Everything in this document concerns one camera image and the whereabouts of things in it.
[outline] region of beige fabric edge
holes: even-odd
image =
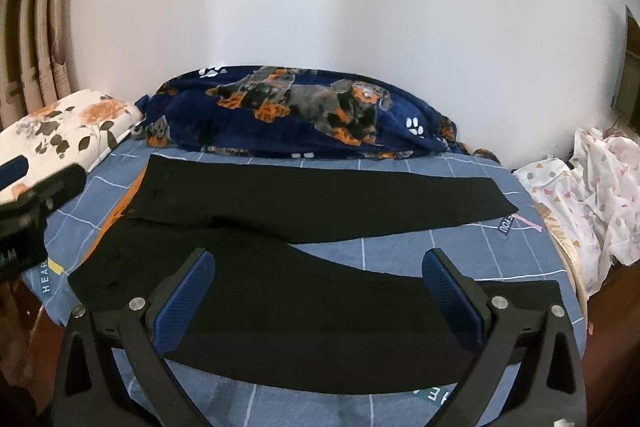
[[[562,230],[560,223],[558,223],[558,220],[554,217],[548,206],[543,203],[536,203],[536,210],[545,222],[546,231],[551,236],[551,240],[553,241],[556,250],[558,250],[558,255],[562,264],[564,264],[567,276],[569,277],[569,282],[574,288],[575,295],[578,298],[578,304],[580,304],[580,311],[582,312],[582,316],[586,323],[588,320],[588,296],[587,288],[584,285],[584,280],[582,279],[582,264],[580,263],[580,256],[578,256],[578,252],[575,250],[573,243],[569,241],[569,238],[566,237],[566,235],[564,235],[564,231]]]

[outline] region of blue textured pad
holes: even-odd
[[[460,347],[475,353],[480,351],[482,349],[481,317],[433,250],[426,252],[422,258],[422,280],[440,307]]]
[[[213,255],[203,252],[156,316],[153,343],[164,357],[177,349],[215,275]]]
[[[0,190],[26,176],[28,171],[29,161],[22,155],[0,165]]]

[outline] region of white patterned fabric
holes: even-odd
[[[550,158],[514,174],[535,201],[548,206],[582,263],[589,296],[602,286],[615,257],[640,259],[640,147],[597,129],[575,133],[574,169]]]
[[[29,171],[0,190],[0,203],[72,163],[91,172],[141,119],[134,105],[85,89],[18,120],[0,133],[0,165],[23,155]]]

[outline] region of crumpled white fabric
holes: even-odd
[[[574,169],[551,158],[514,174],[546,204],[576,247],[589,296],[602,286],[615,257],[640,259],[640,146],[597,129],[575,133]]]

